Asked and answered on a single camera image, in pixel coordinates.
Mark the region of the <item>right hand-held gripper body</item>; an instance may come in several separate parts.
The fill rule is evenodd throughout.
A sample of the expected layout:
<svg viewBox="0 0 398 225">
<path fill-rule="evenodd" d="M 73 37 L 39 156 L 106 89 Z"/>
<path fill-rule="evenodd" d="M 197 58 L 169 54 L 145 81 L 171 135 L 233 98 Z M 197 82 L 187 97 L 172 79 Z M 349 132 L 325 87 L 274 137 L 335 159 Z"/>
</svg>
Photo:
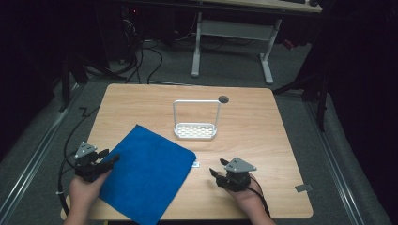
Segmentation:
<svg viewBox="0 0 398 225">
<path fill-rule="evenodd" d="M 229 163 L 223 166 L 226 170 L 226 175 L 216 179 L 216 184 L 221 188 L 234 192 L 247 189 L 251 183 L 250 172 L 256 171 L 257 168 L 239 157 L 234 157 L 228 161 Z"/>
</svg>

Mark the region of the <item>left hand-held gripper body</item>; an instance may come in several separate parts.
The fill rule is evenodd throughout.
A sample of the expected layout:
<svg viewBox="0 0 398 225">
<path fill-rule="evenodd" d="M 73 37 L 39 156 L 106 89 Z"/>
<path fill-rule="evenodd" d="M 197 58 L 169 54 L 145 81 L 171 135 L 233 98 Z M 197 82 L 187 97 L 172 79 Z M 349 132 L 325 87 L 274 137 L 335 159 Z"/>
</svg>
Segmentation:
<svg viewBox="0 0 398 225">
<path fill-rule="evenodd" d="M 96 146 L 82 142 L 74 154 L 74 159 L 75 174 L 86 182 L 94 182 L 102 174 L 97 162 L 99 153 Z"/>
</svg>

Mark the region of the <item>blue towel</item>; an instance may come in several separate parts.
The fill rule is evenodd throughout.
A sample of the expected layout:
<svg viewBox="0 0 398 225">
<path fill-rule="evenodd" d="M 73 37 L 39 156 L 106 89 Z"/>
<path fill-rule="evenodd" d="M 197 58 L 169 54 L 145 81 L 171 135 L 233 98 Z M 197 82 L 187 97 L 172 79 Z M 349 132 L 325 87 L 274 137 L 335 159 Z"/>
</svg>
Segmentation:
<svg viewBox="0 0 398 225">
<path fill-rule="evenodd" d="M 142 126 L 110 152 L 119 160 L 99 197 L 139 225 L 156 225 L 188 176 L 196 155 Z"/>
</svg>

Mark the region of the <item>white towel rack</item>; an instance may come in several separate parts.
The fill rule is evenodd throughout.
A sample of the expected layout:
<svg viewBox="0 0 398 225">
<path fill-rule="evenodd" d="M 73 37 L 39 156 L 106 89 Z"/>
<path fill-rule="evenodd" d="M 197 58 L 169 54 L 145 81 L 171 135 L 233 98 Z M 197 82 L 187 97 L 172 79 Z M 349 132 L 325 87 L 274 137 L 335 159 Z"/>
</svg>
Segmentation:
<svg viewBox="0 0 398 225">
<path fill-rule="evenodd" d="M 221 103 L 216 99 L 173 102 L 174 133 L 180 140 L 208 141 L 216 137 Z"/>
</svg>

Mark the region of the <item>person's right hand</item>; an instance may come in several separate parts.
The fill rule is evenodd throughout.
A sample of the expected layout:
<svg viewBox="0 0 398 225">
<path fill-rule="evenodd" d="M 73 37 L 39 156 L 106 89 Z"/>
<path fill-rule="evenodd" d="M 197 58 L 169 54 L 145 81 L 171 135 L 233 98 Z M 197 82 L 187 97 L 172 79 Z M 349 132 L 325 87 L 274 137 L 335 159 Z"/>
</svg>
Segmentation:
<svg viewBox="0 0 398 225">
<path fill-rule="evenodd" d="M 263 192 L 259 183 L 253 176 L 251 176 L 251 183 L 249 184 L 249 187 L 247 189 L 238 192 L 228 190 L 228 193 L 237 202 L 238 207 L 246 215 L 248 210 L 251 208 L 262 207 L 264 209 L 264 205 L 262 202 Z"/>
</svg>

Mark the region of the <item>person's left hand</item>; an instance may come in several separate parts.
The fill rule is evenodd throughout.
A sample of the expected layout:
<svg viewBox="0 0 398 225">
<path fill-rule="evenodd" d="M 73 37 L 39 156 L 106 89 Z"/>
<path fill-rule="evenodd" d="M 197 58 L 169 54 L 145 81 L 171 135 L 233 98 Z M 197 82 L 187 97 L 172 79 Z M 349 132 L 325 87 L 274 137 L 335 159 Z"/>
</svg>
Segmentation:
<svg viewBox="0 0 398 225">
<path fill-rule="evenodd" d="M 80 176 L 75 176 L 69 185 L 70 210 L 89 211 L 100 195 L 100 189 L 110 172 L 101 174 L 94 182 L 85 181 Z"/>
</svg>

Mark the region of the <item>black metal stand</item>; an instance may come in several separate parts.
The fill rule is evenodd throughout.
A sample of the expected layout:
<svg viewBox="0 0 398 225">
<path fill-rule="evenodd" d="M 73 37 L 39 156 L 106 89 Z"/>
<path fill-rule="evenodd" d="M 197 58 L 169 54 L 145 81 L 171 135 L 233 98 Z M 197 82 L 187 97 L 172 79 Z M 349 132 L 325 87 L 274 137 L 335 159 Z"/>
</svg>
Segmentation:
<svg viewBox="0 0 398 225">
<path fill-rule="evenodd" d="M 279 95 L 288 90 L 301 89 L 303 101 L 315 100 L 317 102 L 315 121 L 321 131 L 325 131 L 324 116 L 327 109 L 330 63 L 331 61 L 328 59 L 318 59 L 317 61 L 313 60 L 313 62 L 307 59 L 293 82 L 272 91 L 274 95 Z"/>
<path fill-rule="evenodd" d="M 86 85 L 88 83 L 88 75 L 86 67 L 92 67 L 101 74 L 112 79 L 122 80 L 122 77 L 112 72 L 106 67 L 95 63 L 92 60 L 78 54 L 76 52 L 68 52 L 62 61 L 62 106 L 61 112 L 64 112 L 71 103 L 70 77 L 73 77 L 77 84 Z"/>
</svg>

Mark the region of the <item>white-legged desk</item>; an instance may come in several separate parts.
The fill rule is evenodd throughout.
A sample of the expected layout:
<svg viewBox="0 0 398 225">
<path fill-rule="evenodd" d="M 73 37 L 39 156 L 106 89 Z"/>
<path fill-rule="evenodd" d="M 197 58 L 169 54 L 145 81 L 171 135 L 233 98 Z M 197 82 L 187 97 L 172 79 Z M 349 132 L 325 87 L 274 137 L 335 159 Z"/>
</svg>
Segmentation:
<svg viewBox="0 0 398 225">
<path fill-rule="evenodd" d="M 270 56 L 275 39 L 279 33 L 283 16 L 308 18 L 317 17 L 322 8 L 316 0 L 131 0 L 145 7 L 192 9 L 197 12 L 195 48 L 193 52 L 191 75 L 200 75 L 202 36 L 240 38 L 265 41 L 268 45 L 259 54 L 259 60 L 267 84 L 273 84 L 269 67 Z M 232 16 L 269 16 L 271 24 L 259 22 L 228 22 L 223 19 L 204 19 L 203 13 L 225 13 Z"/>
</svg>

